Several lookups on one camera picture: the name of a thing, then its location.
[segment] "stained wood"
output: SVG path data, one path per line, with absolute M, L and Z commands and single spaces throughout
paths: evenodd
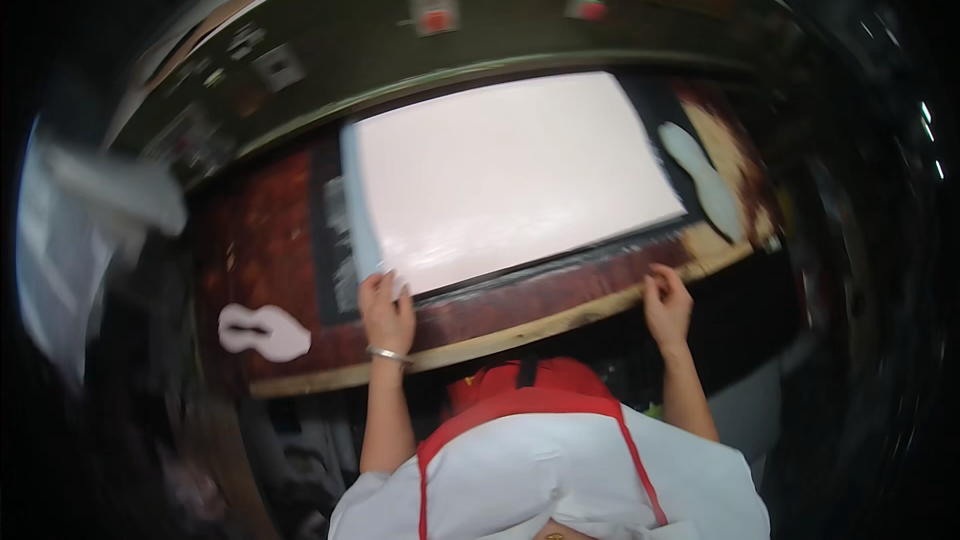
M 651 263 L 700 279 L 749 256 L 779 221 L 763 168 L 722 93 L 709 83 L 674 83 L 684 112 L 719 174 L 734 190 L 745 240 L 731 245 L 706 222 L 613 258 L 417 307 L 414 371 L 461 363 L 553 336 L 636 306 Z M 314 150 L 335 150 L 317 138 Z M 332 177 L 334 171 L 315 175 Z M 317 306 L 309 226 L 306 147 L 228 183 L 194 218 L 197 319 L 204 371 L 214 384 L 258 397 L 358 386 L 367 380 L 359 321 L 325 327 Z M 310 351 L 273 363 L 254 351 L 220 348 L 216 318 L 228 303 L 282 307 L 311 330 Z

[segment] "white cloth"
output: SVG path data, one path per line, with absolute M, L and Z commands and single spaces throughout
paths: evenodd
M 458 436 L 427 466 L 430 540 L 530 540 L 551 517 L 598 540 L 768 538 L 770 519 L 739 450 L 622 406 L 669 522 L 650 500 L 612 417 L 532 413 Z M 414 456 L 360 475 L 333 511 L 330 540 L 417 539 Z

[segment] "red fabric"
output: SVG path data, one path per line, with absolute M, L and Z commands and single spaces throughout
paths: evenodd
M 426 468 L 450 440 L 464 432 L 500 417 L 518 414 L 600 414 L 616 420 L 630 451 L 643 489 L 650 498 L 658 525 L 665 526 L 666 514 L 657 492 L 643 468 L 641 455 L 623 419 L 620 402 L 603 381 L 582 363 L 566 357 L 541 361 L 533 387 L 516 388 L 520 364 L 516 361 L 495 367 L 450 386 L 455 416 L 440 424 L 430 437 L 416 448 L 420 473 L 419 537 L 427 540 Z

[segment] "silver bracelet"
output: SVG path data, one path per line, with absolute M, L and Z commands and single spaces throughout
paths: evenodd
M 407 356 L 406 354 L 395 353 L 394 351 L 388 351 L 385 348 L 378 348 L 377 346 L 367 346 L 366 354 L 378 355 L 380 357 L 386 357 L 387 359 L 399 361 L 404 366 L 412 366 L 414 363 L 414 359 Z

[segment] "woman's left hand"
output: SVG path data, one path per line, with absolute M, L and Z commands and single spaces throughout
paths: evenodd
M 406 285 L 396 303 L 392 300 L 395 277 L 395 271 L 369 276 L 360 284 L 357 302 L 366 330 L 366 343 L 405 356 L 414 343 L 417 318 Z

